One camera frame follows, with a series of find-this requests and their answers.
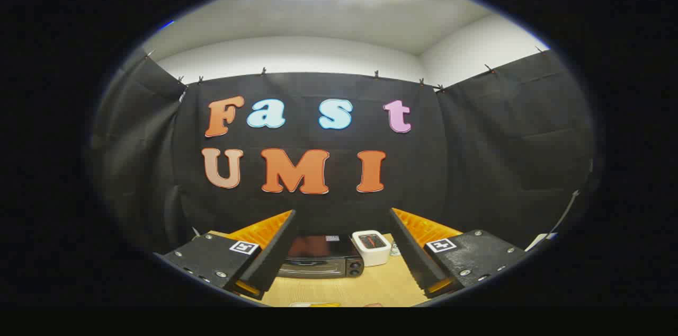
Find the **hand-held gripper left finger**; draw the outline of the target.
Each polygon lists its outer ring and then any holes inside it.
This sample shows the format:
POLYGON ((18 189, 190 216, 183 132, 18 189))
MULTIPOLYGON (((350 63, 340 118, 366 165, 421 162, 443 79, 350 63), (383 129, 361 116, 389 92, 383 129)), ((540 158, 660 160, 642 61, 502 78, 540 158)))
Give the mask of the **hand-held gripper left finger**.
POLYGON ((297 213, 288 210, 230 234, 209 231, 155 257, 213 288, 261 300, 297 237, 297 213))

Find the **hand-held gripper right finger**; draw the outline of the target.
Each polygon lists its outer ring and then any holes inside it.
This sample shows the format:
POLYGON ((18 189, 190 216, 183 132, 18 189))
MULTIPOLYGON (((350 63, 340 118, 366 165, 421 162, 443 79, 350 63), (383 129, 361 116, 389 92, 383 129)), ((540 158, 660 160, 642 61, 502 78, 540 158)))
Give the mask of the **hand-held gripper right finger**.
POLYGON ((485 230, 463 233, 397 208, 389 222, 405 264, 429 299, 484 282, 527 255, 485 230))

